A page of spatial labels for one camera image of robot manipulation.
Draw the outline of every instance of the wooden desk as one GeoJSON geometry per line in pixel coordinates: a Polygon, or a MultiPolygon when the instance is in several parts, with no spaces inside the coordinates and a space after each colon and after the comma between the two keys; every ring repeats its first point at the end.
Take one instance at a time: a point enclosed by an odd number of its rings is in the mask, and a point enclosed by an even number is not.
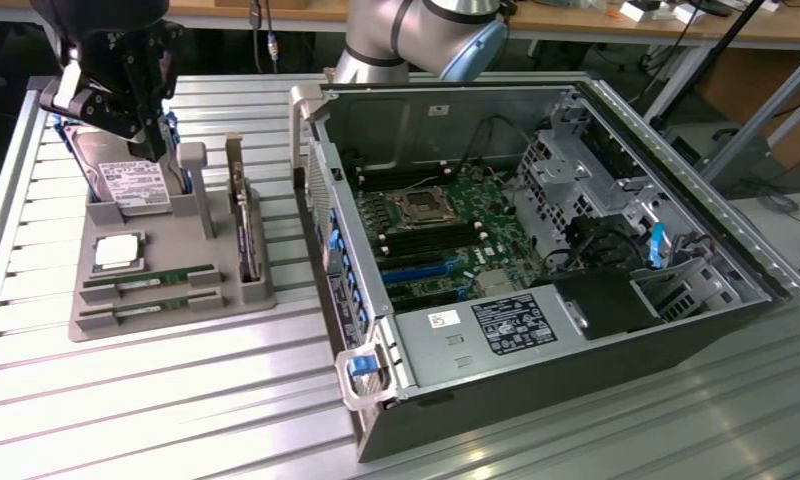
{"type": "MultiPolygon", "coordinates": [[[[170,4],[170,19],[189,28],[250,28],[246,8],[215,7],[213,0],[170,0],[170,4]]],[[[342,32],[346,5],[347,0],[310,0],[305,10],[273,9],[273,26],[278,31],[342,32]]],[[[690,48],[646,111],[646,118],[654,116],[681,89],[734,18],[705,17],[690,27],[681,42],[690,48]]],[[[0,0],[0,21],[41,23],[27,0],[0,0]]],[[[510,38],[517,39],[658,45],[674,42],[684,25],[674,20],[634,23],[596,10],[522,2],[510,27],[510,38]]],[[[730,46],[800,50],[800,9],[781,6],[774,13],[757,12],[730,46]]]]}

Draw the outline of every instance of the motherboard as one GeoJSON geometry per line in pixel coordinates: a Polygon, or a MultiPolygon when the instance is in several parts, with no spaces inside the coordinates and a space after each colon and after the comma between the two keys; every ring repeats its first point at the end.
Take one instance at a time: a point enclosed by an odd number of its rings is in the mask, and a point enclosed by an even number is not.
{"type": "Polygon", "coordinates": [[[394,312],[526,288],[542,261],[514,191],[485,166],[406,187],[359,189],[357,206],[394,312]]]}

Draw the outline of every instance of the aluminum extrusion table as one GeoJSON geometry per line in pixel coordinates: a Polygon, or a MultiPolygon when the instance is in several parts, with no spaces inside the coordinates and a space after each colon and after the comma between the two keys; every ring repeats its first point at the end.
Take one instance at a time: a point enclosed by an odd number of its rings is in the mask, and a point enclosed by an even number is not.
{"type": "Polygon", "coordinates": [[[278,306],[79,344],[85,184],[26,96],[0,178],[0,479],[800,478],[800,310],[673,370],[355,463],[289,179],[286,91],[318,81],[185,77],[171,101],[210,186],[243,134],[278,306]]]}

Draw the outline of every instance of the warning label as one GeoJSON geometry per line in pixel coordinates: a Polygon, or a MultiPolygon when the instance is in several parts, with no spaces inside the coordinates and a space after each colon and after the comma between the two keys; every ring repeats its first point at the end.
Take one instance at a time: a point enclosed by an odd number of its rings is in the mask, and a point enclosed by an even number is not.
{"type": "Polygon", "coordinates": [[[169,192],[158,163],[113,162],[98,164],[98,168],[118,207],[145,207],[169,203],[169,192]]]}
{"type": "Polygon", "coordinates": [[[529,293],[472,305],[470,309],[489,348],[497,355],[557,341],[529,293]]]}

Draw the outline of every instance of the green circuit board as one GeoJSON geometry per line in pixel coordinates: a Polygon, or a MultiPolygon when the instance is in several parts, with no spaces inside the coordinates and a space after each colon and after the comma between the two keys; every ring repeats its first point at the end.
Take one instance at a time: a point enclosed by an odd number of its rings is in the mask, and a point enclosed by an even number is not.
{"type": "MultiPolygon", "coordinates": [[[[446,200],[454,216],[444,223],[478,221],[488,237],[476,245],[437,252],[441,260],[452,264],[446,275],[385,286],[396,311],[416,310],[420,308],[418,300],[428,296],[441,296],[442,303],[453,303],[529,286],[542,273],[542,260],[532,248],[521,224],[508,209],[510,200],[501,192],[496,177],[484,175],[481,167],[465,167],[449,183],[436,187],[358,192],[358,208],[372,245],[378,244],[380,233],[429,227],[409,225],[400,192],[405,195],[416,192],[434,192],[433,194],[442,195],[440,198],[446,200]],[[490,284],[492,278],[501,278],[502,284],[489,285],[486,288],[486,282],[490,284]]],[[[377,247],[373,248],[373,254],[378,264],[384,256],[377,247]]]]}

